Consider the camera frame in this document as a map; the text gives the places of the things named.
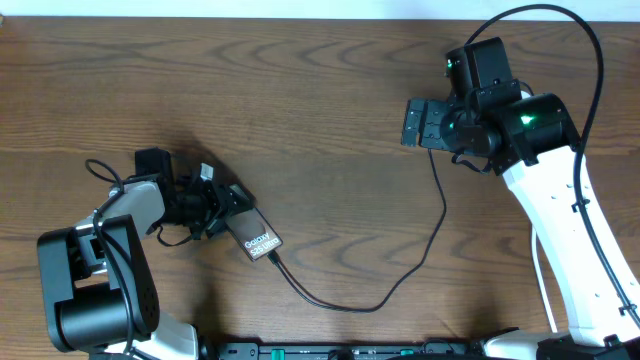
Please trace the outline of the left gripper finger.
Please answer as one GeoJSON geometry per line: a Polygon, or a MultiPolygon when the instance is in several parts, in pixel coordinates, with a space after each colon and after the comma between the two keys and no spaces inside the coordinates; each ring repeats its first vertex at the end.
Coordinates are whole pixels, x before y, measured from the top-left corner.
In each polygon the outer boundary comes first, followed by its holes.
{"type": "Polygon", "coordinates": [[[223,234],[226,231],[227,225],[225,219],[216,218],[207,225],[205,234],[208,239],[214,239],[215,237],[223,234]]]}
{"type": "Polygon", "coordinates": [[[255,207],[255,199],[239,184],[228,185],[227,194],[231,210],[251,210],[255,207]]]}

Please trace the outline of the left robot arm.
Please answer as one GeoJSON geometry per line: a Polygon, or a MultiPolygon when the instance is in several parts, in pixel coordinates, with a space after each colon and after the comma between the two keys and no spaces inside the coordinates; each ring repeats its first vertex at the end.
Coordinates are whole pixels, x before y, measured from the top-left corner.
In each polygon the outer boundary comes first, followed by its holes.
{"type": "Polygon", "coordinates": [[[107,200],[78,223],[37,241],[46,327],[60,352],[92,359],[216,359],[196,326],[162,311],[142,239],[164,226],[188,229],[187,242],[235,233],[233,220],[254,210],[238,183],[216,170],[176,179],[171,166],[139,165],[113,173],[107,200]]]}

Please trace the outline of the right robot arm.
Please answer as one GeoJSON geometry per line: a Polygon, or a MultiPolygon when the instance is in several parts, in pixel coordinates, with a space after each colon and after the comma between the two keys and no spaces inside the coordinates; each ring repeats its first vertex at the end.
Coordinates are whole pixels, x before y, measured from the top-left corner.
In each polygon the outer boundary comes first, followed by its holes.
{"type": "Polygon", "coordinates": [[[414,98],[402,144],[486,158],[528,216],[560,288],[565,333],[507,330],[480,341],[486,357],[636,359],[639,282],[597,201],[561,100],[522,94],[482,112],[414,98]]]}

